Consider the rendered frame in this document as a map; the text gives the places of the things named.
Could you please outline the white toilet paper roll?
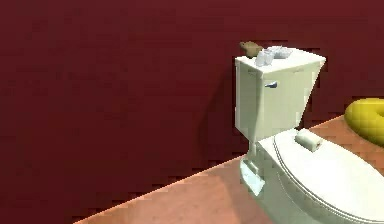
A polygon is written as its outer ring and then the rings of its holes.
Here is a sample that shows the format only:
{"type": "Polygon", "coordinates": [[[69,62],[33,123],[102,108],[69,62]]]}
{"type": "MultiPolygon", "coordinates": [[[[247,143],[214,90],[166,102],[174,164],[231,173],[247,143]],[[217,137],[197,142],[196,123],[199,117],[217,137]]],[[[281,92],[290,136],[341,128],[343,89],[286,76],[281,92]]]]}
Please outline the white toilet paper roll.
{"type": "Polygon", "coordinates": [[[301,129],[295,136],[295,142],[309,151],[314,152],[321,146],[323,139],[308,129],[301,129]]]}

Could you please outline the crumpled white cloth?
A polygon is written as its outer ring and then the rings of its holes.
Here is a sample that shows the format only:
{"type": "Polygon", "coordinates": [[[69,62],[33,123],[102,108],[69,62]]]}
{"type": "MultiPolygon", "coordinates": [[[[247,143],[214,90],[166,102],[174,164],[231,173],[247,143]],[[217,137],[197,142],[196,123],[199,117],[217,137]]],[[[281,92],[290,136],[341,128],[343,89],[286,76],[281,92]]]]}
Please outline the crumpled white cloth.
{"type": "Polygon", "coordinates": [[[256,56],[256,66],[271,65],[274,59],[287,59],[293,50],[284,46],[270,46],[262,49],[256,56]]]}

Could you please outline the brown lump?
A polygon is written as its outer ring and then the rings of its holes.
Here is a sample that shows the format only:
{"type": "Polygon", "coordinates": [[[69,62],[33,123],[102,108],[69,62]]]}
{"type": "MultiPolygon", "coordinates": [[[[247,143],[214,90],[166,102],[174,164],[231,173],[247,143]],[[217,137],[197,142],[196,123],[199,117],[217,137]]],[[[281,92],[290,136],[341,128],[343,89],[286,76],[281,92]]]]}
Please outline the brown lump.
{"type": "Polygon", "coordinates": [[[252,41],[240,42],[239,46],[244,51],[245,56],[248,58],[256,57],[258,53],[263,49],[262,46],[252,41]]]}

